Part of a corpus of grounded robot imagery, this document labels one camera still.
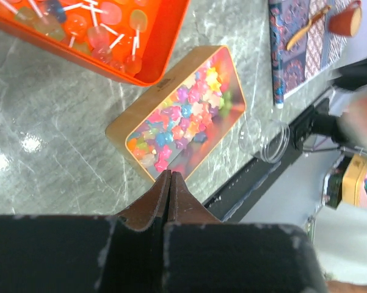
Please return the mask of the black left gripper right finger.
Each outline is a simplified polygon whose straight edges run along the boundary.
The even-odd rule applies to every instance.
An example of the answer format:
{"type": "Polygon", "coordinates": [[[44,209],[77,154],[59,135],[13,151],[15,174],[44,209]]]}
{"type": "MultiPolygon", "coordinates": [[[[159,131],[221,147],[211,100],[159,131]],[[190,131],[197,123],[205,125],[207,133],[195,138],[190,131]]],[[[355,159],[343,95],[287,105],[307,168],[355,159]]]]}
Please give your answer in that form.
{"type": "Polygon", "coordinates": [[[306,232],[282,223],[222,223],[172,174],[164,292],[326,292],[306,232]]]}

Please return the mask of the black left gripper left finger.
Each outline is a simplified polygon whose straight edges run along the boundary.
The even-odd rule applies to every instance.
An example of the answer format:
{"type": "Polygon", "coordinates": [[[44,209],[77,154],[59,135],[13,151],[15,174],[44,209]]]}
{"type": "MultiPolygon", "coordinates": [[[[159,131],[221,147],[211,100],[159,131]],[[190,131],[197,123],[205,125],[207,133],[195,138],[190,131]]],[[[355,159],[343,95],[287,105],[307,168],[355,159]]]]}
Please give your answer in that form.
{"type": "Polygon", "coordinates": [[[159,292],[171,179],[116,215],[0,215],[0,292],[159,292]]]}

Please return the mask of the gold tin of star candies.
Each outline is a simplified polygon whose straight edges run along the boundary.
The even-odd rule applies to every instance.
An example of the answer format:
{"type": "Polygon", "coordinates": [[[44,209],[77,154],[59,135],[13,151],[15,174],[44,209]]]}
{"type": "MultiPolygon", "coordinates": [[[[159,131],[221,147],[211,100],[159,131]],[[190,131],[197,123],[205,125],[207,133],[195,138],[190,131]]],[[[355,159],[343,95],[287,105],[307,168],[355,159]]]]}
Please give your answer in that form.
{"type": "Polygon", "coordinates": [[[107,128],[106,136],[145,179],[164,170],[191,176],[246,110],[226,46],[198,46],[107,128]]]}

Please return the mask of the clear plastic jar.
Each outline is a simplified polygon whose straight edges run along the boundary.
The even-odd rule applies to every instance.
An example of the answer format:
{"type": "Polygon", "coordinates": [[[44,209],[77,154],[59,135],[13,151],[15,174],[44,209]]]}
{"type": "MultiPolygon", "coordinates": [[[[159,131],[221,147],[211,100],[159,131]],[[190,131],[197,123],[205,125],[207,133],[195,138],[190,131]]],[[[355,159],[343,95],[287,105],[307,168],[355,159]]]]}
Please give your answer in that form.
{"type": "Polygon", "coordinates": [[[263,126],[255,117],[249,117],[239,130],[241,151],[269,164],[277,163],[284,155],[290,138],[289,125],[270,119],[263,126]]]}

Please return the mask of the orange tin of lollipops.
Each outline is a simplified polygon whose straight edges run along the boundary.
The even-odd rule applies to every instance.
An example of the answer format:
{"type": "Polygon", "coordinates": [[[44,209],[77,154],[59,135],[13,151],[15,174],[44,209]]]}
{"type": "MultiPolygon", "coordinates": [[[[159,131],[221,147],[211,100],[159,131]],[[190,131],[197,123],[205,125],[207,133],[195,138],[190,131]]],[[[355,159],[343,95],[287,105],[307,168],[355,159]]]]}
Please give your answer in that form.
{"type": "Polygon", "coordinates": [[[161,80],[187,1],[0,1],[0,29],[118,82],[161,80]]]}

